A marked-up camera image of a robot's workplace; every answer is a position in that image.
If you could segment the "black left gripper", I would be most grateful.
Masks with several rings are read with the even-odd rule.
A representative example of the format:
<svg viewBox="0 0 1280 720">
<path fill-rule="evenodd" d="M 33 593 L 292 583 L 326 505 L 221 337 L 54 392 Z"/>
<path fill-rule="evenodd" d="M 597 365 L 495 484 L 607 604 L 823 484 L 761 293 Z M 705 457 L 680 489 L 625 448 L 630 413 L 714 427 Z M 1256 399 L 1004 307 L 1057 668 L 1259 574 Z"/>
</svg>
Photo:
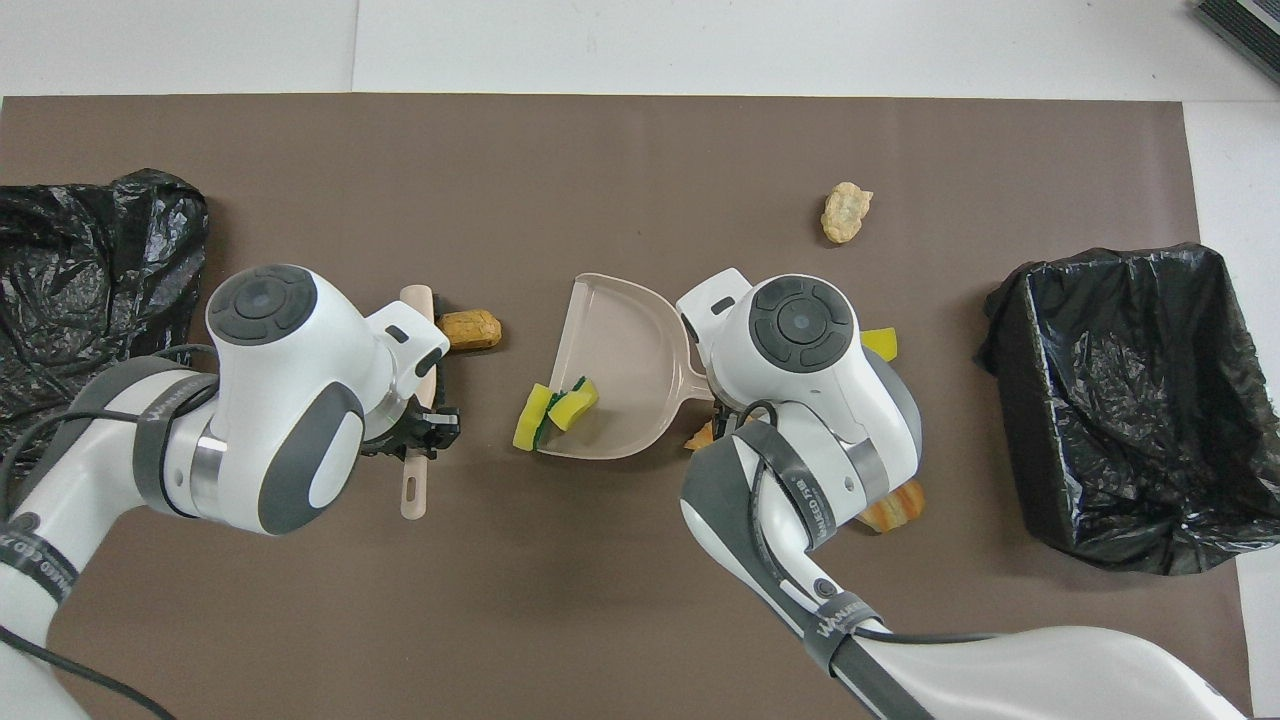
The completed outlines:
<svg viewBox="0 0 1280 720">
<path fill-rule="evenodd" d="M 412 457 L 435 460 L 449 448 L 460 432 L 461 413 L 457 407 L 417 407 L 407 404 L 389 429 L 361 442 L 364 456 L 385 455 L 408 461 Z"/>
</svg>

